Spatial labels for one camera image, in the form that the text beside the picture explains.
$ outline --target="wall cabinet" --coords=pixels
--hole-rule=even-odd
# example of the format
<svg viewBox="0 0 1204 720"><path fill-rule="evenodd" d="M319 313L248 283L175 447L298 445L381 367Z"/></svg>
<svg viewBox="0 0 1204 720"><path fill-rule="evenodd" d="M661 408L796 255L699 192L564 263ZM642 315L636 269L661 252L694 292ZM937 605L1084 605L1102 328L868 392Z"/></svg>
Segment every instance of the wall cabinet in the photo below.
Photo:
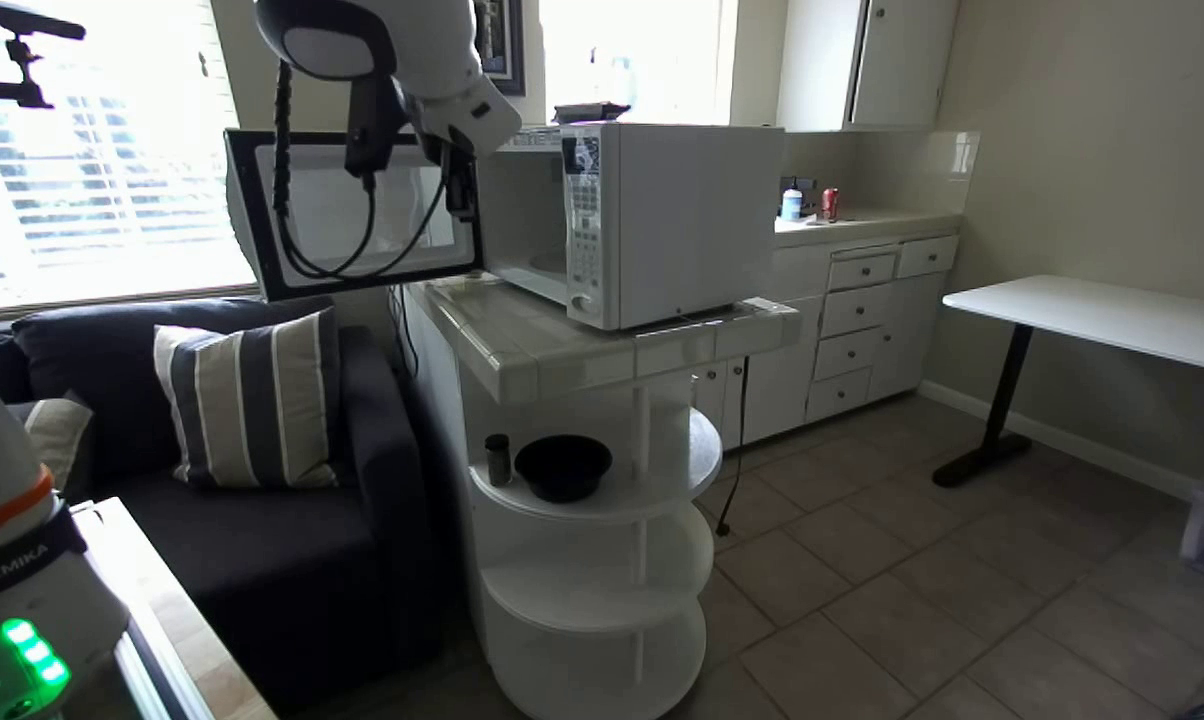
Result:
<svg viewBox="0 0 1204 720"><path fill-rule="evenodd" d="M927 129L951 29L956 0L787 0L781 129Z"/></svg>

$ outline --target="gray couch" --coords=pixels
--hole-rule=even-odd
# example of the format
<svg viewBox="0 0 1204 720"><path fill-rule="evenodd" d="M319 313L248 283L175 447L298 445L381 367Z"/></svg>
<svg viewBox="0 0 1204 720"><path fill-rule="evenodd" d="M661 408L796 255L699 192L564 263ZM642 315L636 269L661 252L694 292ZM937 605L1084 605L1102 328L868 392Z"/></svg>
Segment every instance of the gray couch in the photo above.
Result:
<svg viewBox="0 0 1204 720"><path fill-rule="evenodd" d="M79 397L94 472L74 497L121 497L271 708L425 660L451 601L432 502L391 365L342 333L342 481L328 492L196 492L174 481L175 433L154 328L236 333L318 304L196 300L65 308L0 338L0 397Z"/></svg>

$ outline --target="black metal leg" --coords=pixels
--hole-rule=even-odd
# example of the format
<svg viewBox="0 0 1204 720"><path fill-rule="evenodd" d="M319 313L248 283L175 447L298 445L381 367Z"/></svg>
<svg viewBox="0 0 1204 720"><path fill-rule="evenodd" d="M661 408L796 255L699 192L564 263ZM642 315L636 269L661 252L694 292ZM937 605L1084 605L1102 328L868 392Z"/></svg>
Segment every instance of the black metal leg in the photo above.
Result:
<svg viewBox="0 0 1204 720"><path fill-rule="evenodd" d="M1013 342L1007 342L1007 352L1005 352L1000 385L998 385L998 397L991 397L984 445L973 447L970 458L956 458L951 465L937 469L933 484L959 487L973 477L981 477L981 472L990 472L990 469L998 469L998 465L1005 465L1005 461L1032 447L1032 442L1024 442L1024 438L1005 438L1005 418L1007 418L1007 406L1013 406L1013 392L1017 392L1017 378L1024 374L1027 349L1032 349L1032 328L1017 326Z"/></svg>

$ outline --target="window blinds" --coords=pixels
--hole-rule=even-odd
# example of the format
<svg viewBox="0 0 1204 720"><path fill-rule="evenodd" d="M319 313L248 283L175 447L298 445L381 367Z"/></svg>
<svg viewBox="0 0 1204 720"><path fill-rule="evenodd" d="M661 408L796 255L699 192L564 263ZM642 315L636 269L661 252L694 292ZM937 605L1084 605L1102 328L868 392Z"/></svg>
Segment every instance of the window blinds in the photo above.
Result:
<svg viewBox="0 0 1204 720"><path fill-rule="evenodd" d="M208 0L75 0L27 37L49 114L0 101L0 308L254 283L224 206L236 123Z"/></svg>

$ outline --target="beige wall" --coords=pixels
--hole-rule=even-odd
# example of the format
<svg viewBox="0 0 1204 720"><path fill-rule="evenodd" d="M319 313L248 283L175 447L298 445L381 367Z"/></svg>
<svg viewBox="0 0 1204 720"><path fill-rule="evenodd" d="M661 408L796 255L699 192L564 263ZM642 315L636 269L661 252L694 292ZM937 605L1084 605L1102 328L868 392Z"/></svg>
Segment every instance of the beige wall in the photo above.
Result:
<svg viewBox="0 0 1204 720"><path fill-rule="evenodd" d="M1071 274L1204 296L1204 0L963 0L940 123L981 131L959 287ZM1005 338L944 313L933 379L990 397ZM1045 342L1019 412L1204 481L1204 374Z"/></svg>

